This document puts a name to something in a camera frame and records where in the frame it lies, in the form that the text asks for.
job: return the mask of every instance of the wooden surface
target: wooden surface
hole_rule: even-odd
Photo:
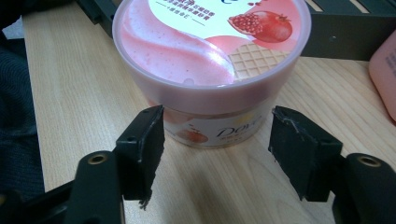
[[[148,107],[99,25],[77,5],[23,18],[46,190],[74,178],[78,161],[112,150]],[[367,62],[301,58],[277,105],[296,109],[344,143],[396,167],[396,128]],[[166,136],[147,211],[125,202],[127,223],[334,223],[327,203],[300,202],[267,151],[272,115],[247,141],[200,149]]]

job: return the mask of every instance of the pomegranate image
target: pomegranate image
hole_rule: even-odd
[[[280,43],[292,34],[292,26],[287,16],[271,11],[256,11],[240,14],[228,19],[231,26],[245,35],[267,43]]]
[[[177,134],[180,138],[186,139],[187,141],[193,142],[193,143],[204,143],[207,142],[208,138],[196,131],[189,131],[189,130],[182,130],[179,131]]]
[[[228,19],[228,23],[239,33],[244,35],[256,35],[262,32],[260,16],[254,13],[240,14]]]

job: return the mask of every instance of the container lid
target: container lid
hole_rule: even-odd
[[[310,24],[303,0],[126,0],[113,36],[150,100],[221,114],[254,106],[281,88]]]

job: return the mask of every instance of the pink container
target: pink container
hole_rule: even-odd
[[[396,30],[370,59],[369,72],[385,107],[396,121]]]
[[[172,137],[226,147],[260,128],[310,27],[303,0],[124,0],[113,37]]]

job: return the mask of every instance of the dark fabric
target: dark fabric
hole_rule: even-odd
[[[0,42],[0,190],[6,189],[24,200],[44,193],[23,39]]]

